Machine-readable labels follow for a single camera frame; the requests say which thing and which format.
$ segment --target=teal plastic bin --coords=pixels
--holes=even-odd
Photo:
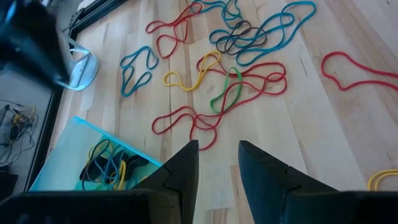
[[[121,145],[120,149],[126,148],[125,152],[129,156],[137,154],[149,161],[147,165],[134,170],[133,178],[124,185],[125,189],[135,186],[162,166],[159,161],[75,116],[63,130],[58,143],[35,179],[30,191],[82,190],[79,176],[87,163],[90,149],[102,139],[109,139],[113,145]],[[101,187],[101,184],[88,181],[85,181],[85,189],[106,190]]]

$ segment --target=rubber band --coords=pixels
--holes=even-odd
[[[380,181],[388,176],[398,175],[398,169],[386,169],[380,170],[374,173],[368,180],[367,188],[368,190],[378,190]]]
[[[235,30],[236,30],[238,27],[240,27],[242,24],[247,24],[247,25],[249,25],[249,28],[244,29],[244,30],[243,30],[242,32],[240,32],[239,34],[234,34]],[[259,31],[263,31],[262,35],[261,35],[259,38],[257,38],[257,39],[261,39],[261,38],[264,37],[264,40],[263,40],[262,42],[258,43],[258,44],[255,44],[255,42],[257,41],[257,39],[253,39],[252,41],[250,41],[250,43],[248,43],[248,44],[245,45],[244,47],[240,47],[241,50],[238,50],[238,51],[236,51],[236,52],[231,53],[230,51],[231,51],[231,49],[232,49],[232,46],[236,45],[236,41],[242,40],[241,37],[244,36],[244,35],[246,35],[246,34],[248,34],[248,33],[249,33],[251,30],[253,30],[253,29],[257,29],[257,30],[259,30]],[[218,48],[218,44],[219,44],[221,41],[224,41],[224,40],[225,40],[225,37],[227,37],[227,39],[226,39],[226,42],[225,42],[225,44],[224,44],[224,50],[220,50],[220,49]],[[227,47],[227,46],[228,46],[228,42],[229,42],[230,40],[232,40],[232,44],[231,44],[229,47]],[[260,47],[260,46],[264,45],[266,42],[267,42],[267,34],[266,34],[266,31],[265,31],[265,30],[263,30],[262,28],[259,28],[259,27],[252,27],[252,26],[251,26],[251,23],[250,23],[249,21],[247,21],[247,20],[242,20],[242,21],[238,22],[238,23],[235,25],[235,27],[233,28],[233,30],[231,31],[231,33],[230,33],[228,36],[220,37],[220,38],[216,41],[216,48],[217,48],[217,50],[218,50],[219,52],[221,52],[221,53],[223,53],[223,54],[226,53],[226,54],[228,54],[228,55],[234,56],[234,55],[236,55],[236,54],[242,52],[243,50],[246,50],[246,49],[249,49],[249,48],[252,48],[252,47]]]
[[[100,146],[103,145],[104,142],[106,143],[106,147],[104,147],[103,149],[101,149],[101,151],[100,151],[99,153],[96,153],[96,151],[100,148]],[[113,189],[114,184],[113,184],[113,185],[108,185],[108,184],[106,183],[106,179],[111,179],[111,180],[113,180],[113,179],[118,179],[118,178],[119,178],[118,168],[116,167],[116,165],[114,164],[114,161],[113,161],[112,159],[108,159],[108,162],[107,162],[107,164],[106,164],[106,168],[105,168],[105,170],[103,170],[103,169],[101,168],[101,166],[97,163],[96,158],[98,158],[99,156],[103,156],[103,154],[104,154],[105,152],[109,152],[109,153],[110,153],[109,158],[112,158],[112,157],[113,157],[113,152],[114,152],[115,150],[113,150],[111,141],[110,141],[109,139],[101,140],[101,141],[94,147],[94,149],[92,150],[91,155],[90,155],[89,163],[86,165],[85,173],[84,173],[83,178],[82,178],[82,180],[81,180],[81,187],[82,187],[83,190],[85,190],[85,186],[84,186],[84,182],[85,182],[84,179],[85,179],[85,177],[87,177],[90,181],[94,182],[94,180],[91,180],[91,179],[90,179],[90,176],[88,175],[88,167],[90,166],[90,164],[91,164],[92,162],[95,163],[95,165],[97,166],[97,168],[100,170],[100,172],[101,172],[102,175],[103,175],[103,182],[102,182],[102,185],[103,185],[103,186],[106,186],[106,187],[109,187],[110,189]],[[110,177],[110,176],[107,174],[107,173],[108,173],[109,163],[112,163],[112,166],[113,166],[113,167],[115,168],[115,170],[116,170],[116,176],[115,176],[115,178]]]
[[[383,76],[388,76],[388,77],[392,77],[392,78],[398,78],[398,74],[396,73],[392,73],[392,72],[383,72],[383,71],[379,71],[379,70],[375,70],[373,68],[367,67],[365,65],[361,65],[360,63],[358,63],[357,61],[355,61],[354,59],[352,59],[347,53],[345,52],[330,52],[328,54],[326,54],[321,62],[321,71],[322,71],[322,75],[325,76],[326,78],[329,78],[330,80],[334,81],[337,85],[337,87],[339,88],[339,90],[341,91],[347,91],[351,88],[354,88],[356,86],[360,86],[360,85],[369,85],[369,84],[378,84],[378,85],[384,85],[387,87],[392,88],[395,91],[398,91],[398,86],[391,84],[389,82],[384,82],[384,81],[379,81],[379,80],[363,80],[363,81],[358,81],[358,82],[354,82],[349,84],[348,86],[343,86],[339,79],[337,79],[336,77],[334,77],[333,75],[330,75],[329,73],[327,73],[325,71],[325,64],[327,62],[327,60],[331,57],[334,56],[343,56],[345,58],[347,58],[352,64],[354,64],[355,66],[357,66],[358,68],[361,68],[365,71],[371,72],[373,74],[376,75],[383,75]],[[378,190],[379,188],[379,183],[380,181],[388,176],[392,176],[392,175],[398,175],[398,169],[386,169],[386,170],[380,170],[379,172],[376,172],[375,174],[373,174],[371,176],[371,178],[369,178],[368,180],[368,184],[367,184],[367,188],[368,190]]]
[[[289,16],[289,17],[292,17],[292,16],[293,16],[293,18],[294,18],[294,15],[293,15],[292,13],[285,12],[285,11],[286,11],[289,7],[296,6],[296,5],[309,5],[309,6],[312,6],[312,7],[313,7],[313,11],[312,11],[310,14],[308,14],[307,16],[305,16],[305,17],[296,25],[296,27],[293,29],[293,32],[292,32],[292,34],[290,35],[290,37],[289,37],[289,38],[286,38],[285,27],[291,26],[291,25],[294,23],[294,20],[292,19],[290,22],[284,24],[284,23],[282,22],[282,19],[283,19],[284,16]],[[244,50],[240,51],[238,54],[236,54],[236,63],[237,63],[238,65],[240,65],[240,66],[248,66],[248,65],[253,64],[253,63],[254,63],[256,60],[258,60],[259,58],[261,58],[261,57],[263,57],[263,56],[265,56],[265,55],[267,55],[267,54],[269,54],[269,53],[271,53],[271,52],[274,52],[274,51],[276,51],[276,50],[279,50],[279,49],[285,47],[285,46],[286,46],[287,44],[289,44],[290,41],[293,39],[295,33],[298,31],[298,29],[301,27],[301,25],[303,25],[304,22],[306,22],[307,20],[309,20],[309,19],[315,14],[316,11],[317,11],[317,6],[316,6],[315,3],[312,2],[312,1],[298,1],[298,2],[292,2],[292,3],[287,4],[285,7],[283,7],[283,9],[282,9],[282,11],[281,11],[280,13],[274,14],[274,15],[270,16],[270,18],[268,18],[267,20],[265,20],[265,21],[260,25],[259,30],[256,32],[256,34],[255,34],[254,37],[252,37],[252,38],[246,38],[246,39],[245,39],[245,38],[241,38],[241,40],[253,41],[253,39],[258,39],[258,38],[262,37],[263,35],[266,35],[266,34],[268,34],[268,33],[270,33],[270,32],[274,32],[275,30],[279,30],[279,29],[280,29],[280,30],[282,30],[282,38],[280,39],[279,43],[276,44],[276,45],[273,46],[273,47],[270,47],[270,48],[253,47],[253,48],[244,49]],[[265,32],[263,32],[263,33],[260,34],[260,30],[263,29],[271,20],[273,20],[273,19],[275,19],[275,18],[277,18],[277,17],[279,17],[279,23],[280,23],[280,25],[279,25],[279,26],[276,26],[276,27],[273,27],[273,28],[271,28],[271,29],[269,29],[269,30],[267,30],[267,31],[265,31]],[[210,36],[209,36],[210,42],[215,43],[214,40],[212,40],[212,37],[213,37],[213,35],[215,35],[216,33],[220,33],[220,32],[225,33],[225,34],[227,34],[227,35],[230,35],[230,33],[229,33],[228,31],[226,31],[226,30],[221,30],[221,29],[214,30],[214,31],[210,34]],[[248,44],[245,44],[245,45],[235,45],[235,46],[236,46],[236,47],[240,47],[240,48],[245,48],[245,47],[250,46],[250,45],[251,45],[251,42],[248,43]],[[259,54],[258,54],[257,56],[255,56],[253,59],[251,59],[250,61],[248,61],[248,62],[241,62],[241,61],[239,60],[239,58],[240,58],[242,55],[247,54],[247,53],[259,53]]]
[[[179,87],[181,87],[181,88],[182,88],[183,90],[185,90],[185,91],[196,90],[196,89],[199,87],[200,83],[202,82],[203,77],[206,75],[207,71],[208,71],[211,67],[213,67],[214,65],[216,65],[216,64],[220,61],[220,59],[221,59],[221,53],[220,53],[220,52],[218,52],[218,51],[212,51],[212,52],[207,53],[207,54],[204,56],[204,59],[203,59],[203,60],[205,61],[209,55],[213,55],[213,54],[218,54],[218,57],[216,57],[216,60],[215,60],[213,63],[209,64],[209,66],[207,66],[205,69],[203,69],[204,63],[202,63],[201,69],[200,69],[200,72],[199,72],[199,76],[198,76],[198,80],[197,80],[197,82],[196,82],[192,87],[185,87],[185,86],[183,86],[183,85],[182,85],[182,81],[181,81],[181,76],[180,76],[177,72],[175,72],[175,71],[169,71],[169,72],[167,72],[167,73],[164,75],[164,77],[163,77],[163,84],[164,84],[165,86],[179,86]],[[166,79],[167,79],[169,76],[171,76],[172,74],[174,74],[174,75],[176,75],[176,76],[178,77],[178,83],[167,83],[167,82],[166,82]]]
[[[134,84],[134,86],[131,88],[131,90],[126,93],[126,87],[128,86],[130,79],[132,78],[132,75],[134,74],[134,67],[131,64],[137,59],[138,55],[145,50],[148,51],[146,67],[148,70],[153,70],[157,66],[159,59],[156,57],[156,55],[154,54],[152,49],[148,46],[143,46],[138,51],[132,53],[131,55],[124,56],[122,58],[122,60],[120,61],[120,67],[123,69],[123,71],[122,71],[122,87],[120,90],[120,94],[122,94],[122,96],[124,96],[124,97],[128,97],[128,96],[132,95],[141,86],[146,85],[152,78],[152,73],[150,71],[144,72],[144,74],[142,74],[138,78],[137,82]],[[155,64],[153,64],[152,66],[149,65],[149,57],[150,56],[152,56],[155,59]],[[126,72],[129,69],[130,69],[130,74],[129,74],[128,78],[126,79]],[[142,79],[144,77],[147,77],[147,80],[143,82]]]
[[[270,16],[270,18],[268,18],[266,21],[264,21],[264,22],[261,24],[261,26],[259,27],[259,29],[263,29],[264,26],[265,26],[266,24],[268,24],[268,22],[270,22],[271,20],[273,20],[273,19],[275,19],[275,18],[282,17],[282,20],[283,20],[283,17],[284,17],[284,16],[287,16],[287,17],[289,18],[289,22],[287,22],[287,23],[285,23],[285,24],[277,25],[277,26],[272,27],[272,28],[270,28],[270,29],[268,29],[268,30],[265,30],[265,33],[259,34],[259,33],[258,33],[259,31],[257,31],[257,32],[254,34],[253,37],[239,37],[239,41],[240,41],[240,42],[242,42],[242,41],[243,41],[243,42],[252,42],[252,41],[256,41],[257,39],[262,38],[264,35],[267,35],[267,34],[269,34],[269,33],[271,33],[271,32],[277,31],[277,30],[279,30],[279,29],[283,29],[284,27],[291,26],[291,25],[294,23],[294,20],[295,20],[294,15],[293,15],[292,13],[290,13],[290,12],[283,12],[283,13],[277,13],[277,14],[274,14],[274,15]],[[220,37],[219,39],[217,39],[217,40],[213,40],[213,36],[216,35],[216,34],[218,34],[218,35],[220,35],[220,34],[226,34],[226,35],[225,35],[225,36],[221,36],[221,37]],[[216,30],[213,30],[213,31],[210,33],[210,35],[209,35],[209,41],[210,41],[210,43],[212,43],[212,44],[216,44],[217,41],[218,41],[218,42],[226,41],[226,39],[227,39],[230,35],[231,35],[231,33],[230,33],[229,31],[227,31],[227,30],[224,30],[224,29],[216,29]],[[237,43],[235,44],[235,47],[238,47],[238,48],[241,48],[241,49],[243,49],[243,48],[245,48],[245,47],[247,47],[247,46],[248,46],[248,44],[244,44],[244,45],[237,44]]]
[[[204,60],[204,57],[201,60],[198,61],[197,68],[198,68],[198,65],[200,64],[200,62],[203,61],[203,60]],[[257,67],[267,66],[267,65],[280,66],[280,67],[283,68],[283,72],[272,72],[272,73],[266,75],[265,77],[263,77],[261,75],[249,73],[251,70],[253,70],[253,69],[257,68]],[[217,69],[214,69],[214,68],[209,68],[208,71],[212,70],[212,71],[219,72],[219,73],[222,73],[222,74],[226,75],[227,72],[225,71],[225,69],[223,67],[222,67],[222,69],[223,70],[217,70]],[[214,143],[215,143],[215,141],[217,139],[217,130],[216,130],[216,128],[220,124],[221,119],[222,119],[224,114],[229,113],[233,109],[235,109],[235,108],[237,108],[237,107],[239,107],[239,106],[241,106],[241,105],[243,105],[245,103],[248,103],[248,102],[250,102],[252,100],[255,100],[256,98],[258,98],[262,94],[266,94],[266,95],[270,95],[270,96],[278,96],[278,95],[283,94],[286,91],[286,89],[287,89],[287,80],[286,80],[285,75],[286,75],[286,69],[285,69],[284,65],[279,63],[279,62],[267,62],[267,63],[263,63],[262,65],[254,65],[253,67],[251,67],[251,68],[249,68],[249,69],[247,69],[245,71],[245,76],[248,76],[248,77],[249,76],[260,77],[261,79],[263,79],[264,82],[263,82],[263,85],[262,85],[261,88],[257,88],[253,84],[251,84],[249,82],[245,82],[245,81],[235,82],[235,83],[231,84],[229,87],[227,87],[227,89],[225,90],[225,92],[223,94],[223,101],[222,101],[222,104],[221,104],[221,109],[220,109],[220,113],[219,114],[212,114],[212,115],[197,114],[193,108],[191,108],[189,106],[182,106],[182,107],[172,111],[169,114],[157,117],[152,122],[151,129],[152,129],[152,131],[155,134],[163,134],[163,133],[167,132],[168,130],[172,129],[172,127],[174,127],[182,118],[189,117],[192,120],[192,125],[191,125],[191,129],[190,129],[189,139],[192,139],[193,132],[194,132],[195,128],[201,129],[201,130],[205,130],[205,131],[213,131],[213,139],[211,140],[211,142],[207,146],[201,148],[200,150],[203,151],[203,150],[209,149],[212,145],[214,145]],[[230,73],[229,76],[230,77],[238,77],[238,74]],[[266,86],[267,86],[268,83],[275,83],[275,82],[280,82],[280,81],[283,81],[283,83],[284,83],[284,85],[283,85],[283,87],[282,87],[282,89],[280,91],[277,91],[277,92],[265,91],[267,89]],[[247,85],[247,86],[250,86],[251,88],[253,88],[254,90],[257,91],[257,94],[252,96],[252,97],[250,97],[250,98],[248,98],[248,99],[245,99],[245,100],[242,100],[240,102],[237,102],[237,103],[233,104],[232,106],[230,106],[228,109],[226,109],[226,96],[228,95],[228,92],[230,91],[230,89],[232,89],[232,87],[234,87],[236,85]],[[156,125],[156,123],[159,120],[161,120],[161,119],[170,119],[173,115],[175,115],[177,113],[180,113],[180,112],[184,112],[184,113],[180,114],[174,121],[171,122],[171,124],[169,126],[165,127],[161,131],[156,131],[155,130],[155,125]],[[216,120],[216,122],[214,124],[210,124],[210,123],[208,123],[208,122],[206,122],[204,120],[206,118],[216,118],[217,120]]]
[[[394,89],[395,91],[398,91],[398,86],[396,86],[394,84],[391,84],[389,82],[379,81],[379,80],[364,80],[364,81],[354,82],[354,83],[352,83],[352,84],[350,84],[348,86],[342,86],[340,81],[336,77],[334,77],[333,75],[330,75],[329,73],[327,73],[325,71],[325,63],[326,63],[326,61],[330,57],[337,56],[337,55],[344,56],[345,58],[347,58],[355,66],[357,66],[357,67],[359,67],[359,68],[361,68],[361,69],[363,69],[365,71],[374,73],[376,75],[384,75],[384,76],[388,76],[388,77],[392,77],[392,78],[398,78],[398,74],[392,73],[392,72],[383,72],[383,71],[375,70],[373,68],[369,68],[367,66],[361,65],[360,63],[358,63],[354,59],[352,59],[347,53],[344,53],[344,52],[330,52],[327,55],[325,55],[324,58],[322,59],[321,71],[322,71],[322,74],[325,77],[333,80],[337,84],[339,90],[346,91],[346,90],[349,90],[349,89],[351,89],[353,87],[356,87],[356,86],[359,86],[359,85],[378,84],[378,85],[384,85],[384,86],[390,87],[390,88]]]
[[[126,176],[126,162],[121,161],[121,163],[120,163],[120,168],[119,168],[119,172],[120,172],[122,175],[121,175],[119,184],[118,184],[117,186],[115,185],[114,190],[115,190],[115,189],[123,190],[123,188],[124,188],[124,178],[125,178],[125,176]]]
[[[97,163],[97,160],[95,159],[94,160],[94,162],[95,162],[95,165],[97,166],[97,168],[101,171],[101,173],[103,174],[103,180],[102,180],[102,184],[103,184],[103,186],[109,186],[109,189],[114,189],[114,186],[115,186],[115,184],[116,184],[116,182],[112,182],[112,183],[110,183],[109,185],[106,183],[106,181],[109,179],[109,180],[117,180],[117,179],[119,179],[119,169],[118,169],[118,167],[117,167],[117,165],[114,163],[114,161],[113,161],[113,155],[114,155],[114,152],[116,152],[116,150],[118,149],[120,147],[120,145],[118,145],[118,146],[116,146],[116,148],[113,150],[113,147],[112,147],[112,144],[110,144],[109,145],[109,148],[110,148],[110,155],[109,155],[109,158],[108,158],[108,162],[106,163],[106,166],[105,166],[105,170],[103,170],[102,168],[101,168],[101,166]],[[116,175],[114,176],[114,177],[111,177],[110,175],[108,175],[108,172],[109,172],[109,165],[112,165],[112,167],[113,167],[113,169],[115,170],[115,172],[116,172]]]
[[[228,10],[228,5],[232,2],[232,0],[229,0],[227,3],[225,3],[224,1],[194,0],[192,3],[200,2],[200,3],[204,4],[204,5],[208,5],[209,6],[209,7],[205,8],[205,9],[202,9],[200,14],[204,13],[204,12],[208,12],[208,11],[210,11],[210,10],[216,8],[216,7],[222,8],[223,10],[221,11],[221,18],[223,19],[225,25],[228,28],[232,29],[234,26],[230,25],[229,21],[233,21],[235,19],[242,19],[241,9],[237,5],[238,0],[233,0],[233,1],[234,1],[234,7],[235,7],[235,9],[237,10],[238,13],[233,13],[233,12],[230,12]]]
[[[231,68],[226,72],[225,81],[224,81],[224,90],[223,90],[223,92],[220,93],[218,96],[216,96],[216,97],[214,97],[213,99],[210,100],[210,108],[211,108],[211,110],[213,110],[213,112],[216,113],[216,114],[219,114],[220,111],[219,111],[219,110],[216,110],[216,109],[214,108],[214,104],[215,104],[221,97],[223,97],[223,95],[224,95],[224,93],[225,93],[225,91],[226,91],[226,89],[227,89],[227,87],[228,87],[229,71],[231,71],[232,69],[235,70],[236,74],[238,75],[238,80],[239,80],[239,81],[243,81],[242,75],[241,75],[241,73],[239,72],[239,70],[238,70],[236,67],[231,67]],[[237,101],[238,98],[239,98],[239,95],[241,94],[241,89],[242,89],[242,84],[238,85],[238,90],[236,91],[236,96],[235,96],[234,100],[225,108],[225,110],[228,110],[231,106],[233,106],[233,105],[236,103],[236,101]]]
[[[192,9],[192,7],[194,7],[194,6],[199,6],[199,10],[197,10],[197,12],[193,12],[191,14],[187,14],[187,15],[184,16],[184,14],[189,9]],[[160,20],[156,20],[156,21],[150,22],[147,25],[147,27],[145,28],[145,31],[148,34],[151,34],[151,33],[155,32],[155,30],[160,29],[161,27],[173,27],[174,35],[162,34],[162,35],[158,36],[158,38],[156,39],[157,51],[158,51],[158,53],[159,53],[161,58],[163,58],[163,59],[169,58],[175,52],[175,50],[177,49],[177,46],[178,46],[179,42],[185,43],[185,41],[187,40],[187,35],[188,35],[188,21],[187,21],[187,19],[192,17],[192,16],[195,16],[195,15],[199,14],[201,12],[201,9],[202,9],[202,5],[201,4],[199,4],[197,2],[193,2],[193,3],[191,3],[191,5],[189,5],[188,7],[186,7],[182,11],[182,13],[176,18],[176,20],[174,20],[172,22],[169,22],[169,23],[163,22],[163,21],[160,21]],[[177,27],[178,27],[179,24],[181,24],[183,22],[185,22],[185,34],[183,35],[183,39],[179,39],[177,37]],[[175,41],[172,51],[169,54],[167,54],[167,55],[163,55],[162,52],[160,51],[160,40],[162,38],[168,38],[168,39],[172,39],[172,40]]]

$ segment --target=red loop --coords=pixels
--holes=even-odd
[[[363,85],[363,84],[379,84],[379,85],[388,86],[388,87],[393,88],[394,90],[398,91],[398,86],[396,86],[394,84],[391,84],[389,82],[384,82],[384,81],[379,81],[379,80],[364,80],[364,81],[354,82],[354,83],[352,83],[352,84],[350,84],[348,86],[342,86],[340,81],[336,77],[334,77],[333,75],[328,74],[327,72],[325,72],[325,69],[324,69],[326,61],[330,57],[335,56],[335,55],[344,56],[345,58],[347,58],[351,63],[353,63],[357,67],[362,68],[365,71],[372,72],[372,73],[374,73],[376,75],[385,75],[385,76],[390,76],[390,77],[393,77],[393,78],[398,78],[398,74],[392,73],[392,72],[383,72],[383,71],[375,70],[373,68],[369,68],[369,67],[366,67],[364,65],[361,65],[360,63],[354,61],[354,59],[352,59],[345,52],[330,52],[327,55],[325,55],[324,58],[322,59],[321,71],[322,71],[322,74],[325,77],[333,80],[337,84],[339,90],[346,91],[346,90],[349,90],[350,88],[353,88],[353,87],[356,87],[356,86],[359,86],[359,85]]]
[[[183,16],[189,9],[191,9],[191,8],[194,7],[194,6],[199,6],[199,7],[200,7],[199,10],[197,10],[197,11],[194,12],[194,13],[189,13],[189,14]],[[198,2],[194,2],[194,3],[192,3],[191,5],[189,5],[188,7],[186,7],[186,8],[182,11],[182,13],[176,18],[176,20],[174,20],[174,21],[172,21],[172,22],[166,23],[166,22],[163,22],[163,21],[159,21],[159,20],[158,20],[158,21],[152,21],[152,22],[150,22],[150,23],[147,25],[147,27],[145,28],[145,31],[146,31],[148,34],[153,33],[155,30],[160,29],[161,27],[173,27],[174,36],[167,35],[167,34],[162,34],[162,35],[158,36],[158,38],[156,39],[157,51],[159,52],[159,55],[160,55],[161,58],[163,58],[163,59],[169,58],[169,57],[175,52],[175,50],[176,50],[177,45],[178,45],[179,42],[185,43],[185,41],[187,40],[187,36],[188,36],[188,21],[187,21],[187,19],[190,18],[190,17],[192,17],[192,16],[195,16],[195,15],[199,14],[200,11],[201,11],[201,9],[202,9],[202,5],[201,5],[200,3],[198,3]],[[181,24],[181,23],[183,23],[183,22],[186,22],[186,24],[185,24],[185,35],[184,35],[184,38],[183,38],[183,39],[179,39],[179,38],[177,37],[176,28],[177,28],[177,26],[178,26],[179,24]],[[164,38],[164,37],[167,37],[167,38],[170,38],[170,39],[174,40],[174,41],[175,41],[175,44],[174,44],[174,47],[173,47],[172,51],[171,51],[169,54],[163,56],[162,53],[160,52],[159,44],[160,44],[160,39],[161,39],[161,38]]]
[[[203,60],[203,58],[200,59],[198,61],[198,63],[197,63],[197,69],[198,70],[199,70],[198,65],[200,64],[200,62],[202,60]],[[257,67],[265,67],[265,66],[270,66],[270,65],[277,65],[277,66],[282,67],[283,68],[283,72],[272,72],[272,73],[268,74],[265,77],[262,76],[262,75],[258,75],[258,74],[249,74],[250,71],[254,70]],[[221,66],[221,68],[223,70],[217,70],[217,69],[211,68],[211,69],[209,69],[209,71],[214,71],[214,72],[218,72],[218,73],[221,73],[223,75],[226,75],[226,70],[224,69],[222,64],[220,64],[220,66]],[[230,75],[232,77],[237,77],[237,75],[233,74],[233,73],[230,73]],[[176,125],[177,122],[182,117],[189,116],[192,119],[192,126],[191,126],[191,130],[190,130],[190,134],[189,134],[189,139],[190,140],[192,140],[193,132],[194,132],[195,128],[198,128],[198,129],[201,129],[201,130],[204,130],[204,131],[213,130],[213,132],[214,132],[213,140],[211,140],[211,142],[207,146],[205,146],[205,147],[200,149],[200,150],[206,150],[206,149],[210,148],[212,145],[214,145],[214,143],[215,143],[215,141],[217,139],[217,130],[216,129],[217,129],[218,125],[221,123],[221,119],[222,119],[224,114],[229,113],[233,109],[235,109],[235,108],[237,108],[237,107],[239,107],[239,106],[241,106],[241,105],[243,105],[245,103],[248,103],[248,102],[250,102],[252,100],[255,100],[256,98],[258,98],[262,94],[267,94],[267,95],[271,95],[271,96],[277,96],[277,95],[283,94],[286,91],[286,89],[287,89],[286,69],[285,69],[285,66],[283,64],[279,63],[279,62],[266,62],[266,63],[260,63],[260,64],[257,64],[257,65],[253,65],[251,68],[249,68],[246,71],[244,71],[242,73],[242,76],[261,78],[263,80],[263,85],[262,85],[261,88],[257,88],[253,84],[251,84],[249,82],[246,82],[246,81],[232,83],[226,89],[226,91],[225,91],[225,93],[223,95],[223,101],[222,101],[222,104],[221,104],[220,114],[212,114],[212,115],[209,115],[209,114],[197,114],[193,108],[191,108],[189,106],[182,106],[179,109],[177,109],[177,110],[175,110],[175,111],[173,111],[173,112],[171,112],[171,113],[169,113],[167,115],[159,116],[158,118],[156,118],[152,122],[152,131],[155,134],[163,134],[166,131],[170,130],[174,125]],[[284,86],[283,86],[283,88],[280,91],[278,91],[278,92],[265,91],[266,86],[267,86],[267,84],[269,82],[279,82],[281,80],[284,81]],[[250,86],[251,88],[257,90],[258,93],[256,95],[252,96],[251,98],[248,98],[248,99],[242,100],[242,101],[240,101],[238,103],[235,103],[228,110],[224,111],[225,104],[226,104],[226,96],[227,96],[228,92],[230,91],[230,89],[232,89],[232,87],[234,87],[234,86],[236,86],[238,84]],[[171,118],[171,116],[173,116],[174,114],[176,114],[176,113],[178,113],[178,112],[180,112],[181,110],[184,110],[184,109],[188,109],[189,113],[181,114],[179,117],[177,117],[177,119],[175,119],[172,122],[172,124],[170,126],[167,126],[162,131],[156,131],[155,130],[155,124],[156,124],[156,122],[158,122],[158,120],[164,119],[164,118]],[[206,118],[217,118],[217,120],[216,120],[216,122],[214,124],[210,124],[209,122],[205,121]]]

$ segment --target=yellow rubber band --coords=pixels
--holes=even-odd
[[[211,55],[211,54],[218,54],[217,60],[216,60],[215,62],[211,63],[211,64],[210,64],[209,66],[207,66],[205,69],[203,69],[203,65],[205,64],[205,61],[206,61],[207,57],[209,57],[209,55]],[[216,50],[216,51],[208,52],[208,53],[204,56],[203,61],[202,61],[202,64],[201,64],[201,66],[200,66],[200,71],[199,71],[198,80],[197,80],[197,82],[196,82],[192,87],[184,87],[184,86],[182,85],[181,76],[180,76],[177,72],[175,72],[175,71],[169,71],[169,72],[167,72],[167,73],[164,75],[164,77],[163,77],[163,84],[164,84],[165,86],[179,86],[179,87],[181,87],[181,88],[182,88],[183,90],[185,90],[185,91],[196,90],[196,89],[199,87],[200,83],[202,82],[203,77],[206,75],[206,72],[207,72],[211,67],[215,66],[215,65],[220,61],[220,59],[221,59],[221,53],[220,53],[219,51]],[[178,83],[167,83],[167,82],[166,82],[166,79],[167,79],[169,76],[171,76],[171,74],[174,74],[174,75],[176,75],[176,76],[178,77]]]
[[[398,175],[398,169],[386,169],[380,170],[379,172],[374,173],[371,178],[368,180],[368,190],[378,190],[380,181],[388,176]]]
[[[124,178],[126,176],[126,162],[122,161],[120,168],[119,168],[119,172],[122,174],[122,177],[121,177],[119,185],[115,186],[114,188],[118,189],[118,190],[122,190],[124,188]]]
[[[113,151],[113,147],[112,147],[112,144],[109,144],[109,147],[110,147],[110,151]],[[92,146],[91,148],[90,148],[90,150],[88,151],[88,157],[87,157],[87,161],[86,161],[86,166],[87,166],[87,163],[90,161],[90,157],[91,157],[91,155],[92,155],[92,153],[93,153],[93,149],[94,149],[94,146]]]

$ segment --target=light wood floor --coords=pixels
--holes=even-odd
[[[292,1],[239,0],[238,5],[243,17],[258,26],[288,2]],[[278,97],[261,96],[228,113],[218,128],[219,138],[214,147],[200,153],[195,223],[253,223],[237,166],[240,139],[251,141],[338,190],[364,190],[372,173],[398,166],[398,93],[383,86],[361,86],[342,92],[320,72],[322,57],[335,50],[345,51],[359,63],[375,69],[398,72],[398,1],[315,3],[317,13],[293,41],[259,60],[285,64],[288,90]],[[131,0],[80,33],[78,42],[100,60],[99,72],[86,90],[65,90],[52,146],[75,115],[162,162],[188,142],[188,119],[164,135],[153,134],[150,126],[155,117],[183,105],[193,105],[202,113],[211,112],[209,101],[222,91],[224,76],[209,73],[201,86],[190,93],[177,86],[166,87],[162,80],[165,73],[174,70],[186,85],[196,81],[196,61],[215,50],[208,41],[209,33],[225,28],[221,9],[192,18],[187,44],[179,44],[170,59],[160,60],[150,83],[128,98],[120,94],[119,67],[124,55],[143,45],[152,46],[157,53],[157,36],[171,34],[172,29],[149,35],[146,25],[154,19],[172,21],[187,5],[189,2],[183,0]],[[302,19],[311,8],[300,6],[291,11]],[[277,43],[280,33],[268,38],[268,44]],[[170,50],[171,45],[162,42],[162,50]],[[145,57],[141,55],[135,64],[136,80],[146,70]],[[222,62],[228,66],[235,64],[234,58],[226,55]],[[327,70],[343,84],[380,79],[339,57],[328,62]],[[259,72],[267,74],[270,69]],[[398,84],[398,80],[382,80]],[[244,88],[242,98],[252,94],[252,90]],[[204,146],[211,140],[212,132],[197,131],[195,138]],[[397,190],[398,180],[386,179],[381,188]]]

